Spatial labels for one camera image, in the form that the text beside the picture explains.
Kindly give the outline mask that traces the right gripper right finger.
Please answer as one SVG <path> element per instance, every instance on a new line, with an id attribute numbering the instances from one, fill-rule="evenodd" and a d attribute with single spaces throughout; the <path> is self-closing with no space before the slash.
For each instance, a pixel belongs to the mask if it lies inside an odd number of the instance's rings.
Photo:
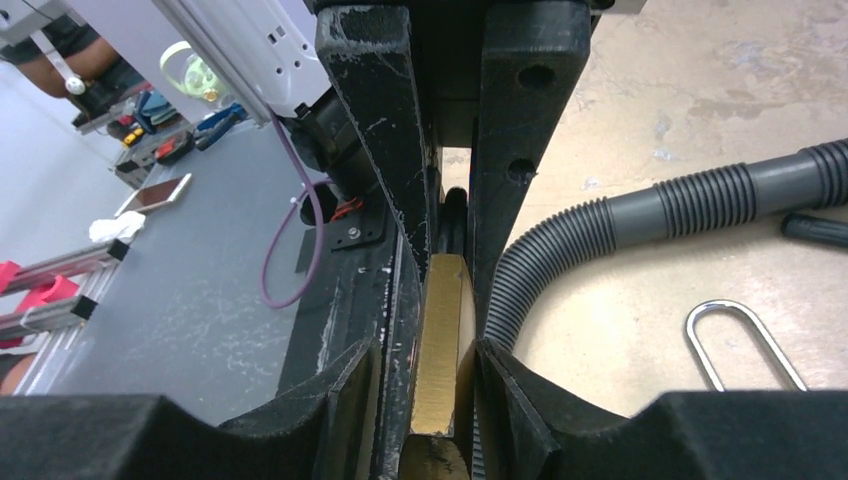
<path id="1" fill-rule="evenodd" d="M 843 479 L 843 391 L 672 391 L 633 418 L 476 346 L 477 413 L 491 479 Z"/>

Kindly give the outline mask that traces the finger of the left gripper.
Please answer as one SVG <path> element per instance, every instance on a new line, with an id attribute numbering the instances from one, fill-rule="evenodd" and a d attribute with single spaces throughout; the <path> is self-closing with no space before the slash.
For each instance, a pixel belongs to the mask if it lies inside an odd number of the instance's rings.
<path id="1" fill-rule="evenodd" d="M 316 50 L 369 156 L 416 273 L 424 278 L 429 189 L 409 10 L 325 7 L 317 14 Z"/>
<path id="2" fill-rule="evenodd" d="M 476 308 L 563 110 L 589 57 L 587 1 L 527 1 L 486 12 L 469 226 Z"/>

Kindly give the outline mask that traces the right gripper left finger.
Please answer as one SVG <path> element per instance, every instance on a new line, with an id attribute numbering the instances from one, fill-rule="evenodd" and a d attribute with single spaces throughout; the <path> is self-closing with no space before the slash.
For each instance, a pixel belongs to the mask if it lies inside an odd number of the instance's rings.
<path id="1" fill-rule="evenodd" d="M 379 346 L 212 426 L 163 396 L 5 397 L 5 479 L 364 479 Z"/>

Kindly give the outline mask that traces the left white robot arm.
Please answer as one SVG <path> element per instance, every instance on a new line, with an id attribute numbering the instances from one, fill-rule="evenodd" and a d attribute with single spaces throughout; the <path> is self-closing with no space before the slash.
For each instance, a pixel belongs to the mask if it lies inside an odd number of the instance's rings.
<path id="1" fill-rule="evenodd" d="M 419 271 L 435 251 L 429 174 L 472 153 L 469 268 L 490 304 L 501 253 L 611 1 L 160 1 L 255 119 L 334 92 Z"/>

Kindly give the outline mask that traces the person forearm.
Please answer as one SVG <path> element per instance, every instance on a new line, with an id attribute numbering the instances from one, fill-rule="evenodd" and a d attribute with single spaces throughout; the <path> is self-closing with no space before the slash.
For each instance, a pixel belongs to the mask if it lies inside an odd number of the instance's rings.
<path id="1" fill-rule="evenodd" d="M 53 98 L 66 99 L 80 110 L 105 107 L 108 100 L 142 84 L 144 78 L 89 25 L 63 15 L 43 33 L 71 71 L 86 84 L 86 92 L 71 94 L 65 80 L 31 39 L 1 48 L 1 60 L 14 65 L 31 83 Z"/>

